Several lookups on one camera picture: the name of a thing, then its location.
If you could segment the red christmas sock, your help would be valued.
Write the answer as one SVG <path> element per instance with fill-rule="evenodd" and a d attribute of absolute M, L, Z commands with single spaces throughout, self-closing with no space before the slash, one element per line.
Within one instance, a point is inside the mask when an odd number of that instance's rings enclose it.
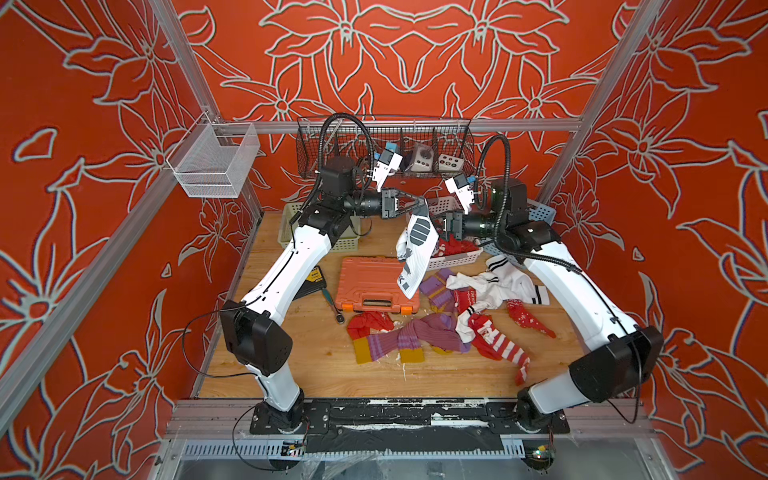
<path fill-rule="evenodd" d="M 437 247 L 432 254 L 433 258 L 448 257 L 464 253 L 474 252 L 478 249 L 477 245 L 468 240 L 457 240 L 450 236 L 448 240 L 438 239 Z"/>

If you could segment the white black grip sock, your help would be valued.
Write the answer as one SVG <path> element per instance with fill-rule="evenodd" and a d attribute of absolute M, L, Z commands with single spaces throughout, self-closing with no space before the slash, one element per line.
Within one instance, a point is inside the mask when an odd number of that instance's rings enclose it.
<path fill-rule="evenodd" d="M 397 259 L 403 263 L 397 285 L 408 299 L 417 293 L 438 239 L 428 205 L 425 200 L 420 200 L 411 211 L 408 225 L 396 244 Z"/>

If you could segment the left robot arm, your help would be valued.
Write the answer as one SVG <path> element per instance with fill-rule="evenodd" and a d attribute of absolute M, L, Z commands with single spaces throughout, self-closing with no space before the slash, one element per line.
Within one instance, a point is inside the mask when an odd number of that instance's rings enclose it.
<path fill-rule="evenodd" d="M 317 170 L 313 189 L 291 218 L 291 240 L 267 274 L 239 302 L 228 300 L 219 312 L 227 350 L 254 375 L 263 393 L 256 413 L 267 425 L 294 433 L 303 423 L 303 390 L 295 382 L 288 360 L 293 340 L 282 328 L 285 315 L 311 271 L 352 225 L 354 217 L 397 218 L 409 197 L 385 188 L 389 168 L 376 162 L 372 180 L 356 161 L 336 157 Z"/>

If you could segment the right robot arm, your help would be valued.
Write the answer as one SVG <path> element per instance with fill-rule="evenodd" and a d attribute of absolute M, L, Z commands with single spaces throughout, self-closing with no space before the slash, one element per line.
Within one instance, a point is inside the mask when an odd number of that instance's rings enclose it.
<path fill-rule="evenodd" d="M 446 187 L 462 205 L 438 217 L 446 238 L 486 239 L 499 251 L 487 260 L 485 272 L 448 278 L 448 289 L 475 293 L 458 302 L 456 331 L 481 354 L 518 366 L 516 382 L 522 388 L 515 420 L 523 430 L 536 433 L 566 408 L 601 403 L 639 388 L 651 377 L 662 335 L 654 327 L 640 327 L 608 300 L 575 263 L 552 226 L 531 219 L 524 184 L 504 179 L 486 214 L 470 211 L 474 191 L 464 175 L 447 179 Z M 527 386 L 529 357 L 488 313 L 509 300 L 545 304 L 550 298 L 564 308 L 588 352 L 566 372 Z"/>

